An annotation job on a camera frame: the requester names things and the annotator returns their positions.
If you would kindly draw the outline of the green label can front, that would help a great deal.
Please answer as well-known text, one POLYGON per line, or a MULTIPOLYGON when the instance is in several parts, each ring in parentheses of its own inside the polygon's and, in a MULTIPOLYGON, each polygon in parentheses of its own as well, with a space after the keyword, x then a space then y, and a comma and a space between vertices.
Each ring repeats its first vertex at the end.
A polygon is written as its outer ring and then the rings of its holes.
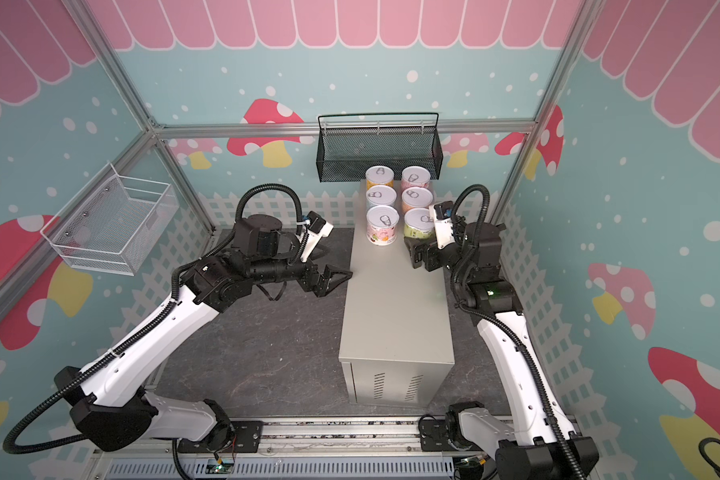
POLYGON ((404 237, 429 239, 435 234, 434 221, 428 208, 412 208, 404 215, 404 237))

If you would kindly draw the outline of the beige label can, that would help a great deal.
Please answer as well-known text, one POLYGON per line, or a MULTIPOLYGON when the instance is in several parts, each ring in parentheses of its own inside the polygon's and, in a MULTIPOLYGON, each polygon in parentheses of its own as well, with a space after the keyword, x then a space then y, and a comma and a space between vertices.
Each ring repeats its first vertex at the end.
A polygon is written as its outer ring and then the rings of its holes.
POLYGON ((367 238, 376 246, 387 246, 397 238, 398 211, 392 206, 379 205, 366 213, 367 238))

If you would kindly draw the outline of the orange label can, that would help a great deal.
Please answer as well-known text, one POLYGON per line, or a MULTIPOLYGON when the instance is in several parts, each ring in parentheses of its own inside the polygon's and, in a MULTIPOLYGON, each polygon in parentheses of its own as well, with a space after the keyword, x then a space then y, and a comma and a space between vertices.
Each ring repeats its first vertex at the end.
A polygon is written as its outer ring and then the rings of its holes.
POLYGON ((410 187, 400 194, 404 213, 416 208, 428 208, 434 201, 433 193, 424 187, 410 187))

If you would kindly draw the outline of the white lid can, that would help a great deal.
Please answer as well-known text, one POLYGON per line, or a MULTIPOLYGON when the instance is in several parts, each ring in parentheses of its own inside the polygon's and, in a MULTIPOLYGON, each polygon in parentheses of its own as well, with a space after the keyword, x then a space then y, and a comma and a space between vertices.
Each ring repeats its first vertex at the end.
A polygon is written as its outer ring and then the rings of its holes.
POLYGON ((388 185, 373 185, 365 192, 366 209, 377 206, 394 207, 397 200, 397 192, 388 185))

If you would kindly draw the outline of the pink label can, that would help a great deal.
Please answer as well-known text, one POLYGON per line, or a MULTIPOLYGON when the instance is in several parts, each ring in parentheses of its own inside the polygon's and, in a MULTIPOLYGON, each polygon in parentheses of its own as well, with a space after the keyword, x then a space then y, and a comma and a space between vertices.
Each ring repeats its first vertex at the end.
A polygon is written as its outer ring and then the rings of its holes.
POLYGON ((431 181, 431 173, 421 166, 409 166, 402 170, 401 189, 425 188, 428 189, 431 181))

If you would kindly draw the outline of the yellow label can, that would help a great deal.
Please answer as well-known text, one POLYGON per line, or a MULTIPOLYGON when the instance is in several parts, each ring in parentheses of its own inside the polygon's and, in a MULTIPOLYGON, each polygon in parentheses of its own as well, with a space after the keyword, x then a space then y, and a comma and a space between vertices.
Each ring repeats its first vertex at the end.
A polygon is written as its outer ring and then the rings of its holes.
POLYGON ((369 167, 365 172, 366 189, 374 186, 394 187, 394 171, 383 165, 369 167))

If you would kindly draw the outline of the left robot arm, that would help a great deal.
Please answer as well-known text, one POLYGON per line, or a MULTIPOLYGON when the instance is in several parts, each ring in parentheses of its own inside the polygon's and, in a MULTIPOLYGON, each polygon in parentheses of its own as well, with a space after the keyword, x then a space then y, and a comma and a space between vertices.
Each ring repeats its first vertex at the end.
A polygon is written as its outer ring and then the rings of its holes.
POLYGON ((56 392, 8 432, 4 452, 31 454, 85 440, 111 452, 143 438, 192 442, 210 452, 230 447, 235 428, 217 402, 161 397, 144 382, 196 331, 255 289, 294 282, 322 298, 348 281, 351 271, 320 269, 311 258, 332 230, 318 213, 303 211, 293 189, 274 183, 251 188, 239 200, 231 233, 177 267, 168 297, 116 345, 82 368, 59 371, 56 392), (76 434, 19 444, 19 436, 61 400, 70 406, 76 434))

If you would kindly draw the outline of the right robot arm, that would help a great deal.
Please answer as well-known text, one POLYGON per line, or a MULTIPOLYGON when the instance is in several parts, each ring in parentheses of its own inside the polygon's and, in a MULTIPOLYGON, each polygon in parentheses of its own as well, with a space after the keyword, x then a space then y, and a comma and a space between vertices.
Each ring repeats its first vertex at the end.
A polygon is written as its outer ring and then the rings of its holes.
POLYGON ((470 317, 498 370, 511 419, 478 401, 455 403, 442 419, 420 418, 421 446, 460 452, 458 478, 586 479, 597 446, 577 432, 543 372, 520 299, 502 274, 505 227, 487 222, 489 206, 488 189, 470 185, 455 201, 430 207, 432 237, 405 245, 413 267, 447 272, 455 308, 470 317))

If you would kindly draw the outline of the beige metal cabinet counter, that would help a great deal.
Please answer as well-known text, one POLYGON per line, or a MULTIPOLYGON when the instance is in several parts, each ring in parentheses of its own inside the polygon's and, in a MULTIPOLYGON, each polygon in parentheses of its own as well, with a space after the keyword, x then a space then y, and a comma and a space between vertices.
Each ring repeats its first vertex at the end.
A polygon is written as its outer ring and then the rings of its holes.
POLYGON ((367 237, 354 196, 353 244, 338 358, 352 404, 425 407, 455 364, 441 272, 411 265, 402 237, 367 237))

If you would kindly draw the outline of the black mesh wall basket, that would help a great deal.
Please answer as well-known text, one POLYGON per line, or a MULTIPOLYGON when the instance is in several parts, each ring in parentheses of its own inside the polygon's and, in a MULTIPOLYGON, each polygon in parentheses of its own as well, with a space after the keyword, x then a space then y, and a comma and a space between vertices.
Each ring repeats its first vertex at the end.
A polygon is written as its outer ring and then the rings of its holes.
POLYGON ((422 167, 437 180, 444 153, 436 112, 325 114, 319 129, 316 167, 322 182, 352 182, 372 166, 402 178, 405 168, 422 167))

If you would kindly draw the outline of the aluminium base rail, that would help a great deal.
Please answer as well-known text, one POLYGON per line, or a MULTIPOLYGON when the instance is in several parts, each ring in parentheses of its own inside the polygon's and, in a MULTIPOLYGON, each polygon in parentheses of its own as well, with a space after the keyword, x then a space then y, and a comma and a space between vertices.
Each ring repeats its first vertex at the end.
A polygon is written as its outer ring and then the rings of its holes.
POLYGON ((585 479, 594 441, 566 419, 492 416, 475 404, 443 416, 303 417, 236 422, 234 445, 142 440, 94 455, 86 479, 585 479))

